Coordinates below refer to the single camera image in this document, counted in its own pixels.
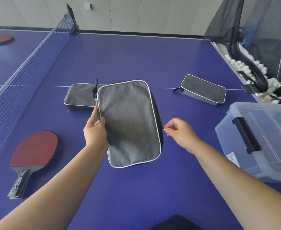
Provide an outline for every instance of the pile of ping pong balls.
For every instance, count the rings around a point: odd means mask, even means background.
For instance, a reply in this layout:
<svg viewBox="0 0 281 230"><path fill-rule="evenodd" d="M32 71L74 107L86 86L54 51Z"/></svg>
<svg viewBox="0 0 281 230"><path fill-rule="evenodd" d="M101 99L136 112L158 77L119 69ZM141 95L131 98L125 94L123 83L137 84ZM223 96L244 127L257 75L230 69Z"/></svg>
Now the pile of ping pong balls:
<svg viewBox="0 0 281 230"><path fill-rule="evenodd" d="M266 92L262 93L262 96L259 96L261 102L270 102L270 103L278 103L278 100L273 100L272 97L270 97L270 95L273 95L275 97L277 97L277 95L275 95L273 92L276 90L276 88L280 87L281 84L279 83L279 81L276 78L270 78L268 79L268 77L266 76L267 74L267 68L264 67L263 64L260 63L260 61L258 60L254 60L253 56L249 54L249 58L251 61L253 61L253 63L261 70L262 74L264 75L267 83L268 83L268 90ZM236 69L236 71L243 71L248 77L250 77L251 81L255 81L255 77L252 75L251 70L249 69L249 66L247 66L245 63L239 61L235 61L234 59L231 59L231 57L229 55L225 55L225 58L227 59L227 61L229 61L229 63L231 64L231 66Z"/></svg>

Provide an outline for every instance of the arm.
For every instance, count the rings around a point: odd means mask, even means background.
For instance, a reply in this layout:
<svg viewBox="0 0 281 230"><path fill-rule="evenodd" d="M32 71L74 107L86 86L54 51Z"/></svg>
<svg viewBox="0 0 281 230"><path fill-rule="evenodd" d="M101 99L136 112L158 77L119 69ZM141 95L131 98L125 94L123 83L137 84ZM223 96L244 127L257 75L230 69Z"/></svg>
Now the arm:
<svg viewBox="0 0 281 230"><path fill-rule="evenodd" d="M172 119L165 125L164 131L196 156L245 230L281 229L279 192L246 173L200 140L187 122Z"/></svg>
<svg viewBox="0 0 281 230"><path fill-rule="evenodd" d="M86 146L47 184L0 221L0 229L66 229L108 149L105 119L95 107L85 128Z"/></svg>

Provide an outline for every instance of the person's right arm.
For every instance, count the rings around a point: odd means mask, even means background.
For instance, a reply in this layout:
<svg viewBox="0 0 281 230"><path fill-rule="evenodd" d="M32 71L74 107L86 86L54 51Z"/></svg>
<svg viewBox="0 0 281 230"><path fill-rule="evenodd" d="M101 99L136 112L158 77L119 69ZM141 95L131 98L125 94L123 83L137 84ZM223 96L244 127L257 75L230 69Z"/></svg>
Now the person's right arm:
<svg viewBox="0 0 281 230"><path fill-rule="evenodd" d="M187 122L172 119L165 125L164 131L196 156L245 230L281 229L281 193L200 140Z"/></svg>

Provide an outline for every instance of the person's left hand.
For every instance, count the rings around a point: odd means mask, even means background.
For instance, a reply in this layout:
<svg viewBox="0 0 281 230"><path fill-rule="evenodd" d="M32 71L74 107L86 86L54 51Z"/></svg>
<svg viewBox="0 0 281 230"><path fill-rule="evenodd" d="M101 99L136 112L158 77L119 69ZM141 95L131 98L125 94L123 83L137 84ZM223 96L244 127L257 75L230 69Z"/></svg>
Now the person's left hand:
<svg viewBox="0 0 281 230"><path fill-rule="evenodd" d="M84 127L84 136L86 141L86 146L97 147L98 150L106 152L108 150L108 142L106 139L105 130L105 118L101 117L100 120L96 121L98 116L98 109L95 106L91 117Z"/></svg>

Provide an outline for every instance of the clear plastic storage box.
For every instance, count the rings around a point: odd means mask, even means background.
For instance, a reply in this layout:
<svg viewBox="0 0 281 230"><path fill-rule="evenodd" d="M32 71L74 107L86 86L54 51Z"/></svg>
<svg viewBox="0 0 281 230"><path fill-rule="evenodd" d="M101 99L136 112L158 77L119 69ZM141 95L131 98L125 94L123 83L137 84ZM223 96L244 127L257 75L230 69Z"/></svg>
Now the clear plastic storage box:
<svg viewBox="0 0 281 230"><path fill-rule="evenodd" d="M215 131L228 159L263 182L281 182L281 104L233 103Z"/></svg>

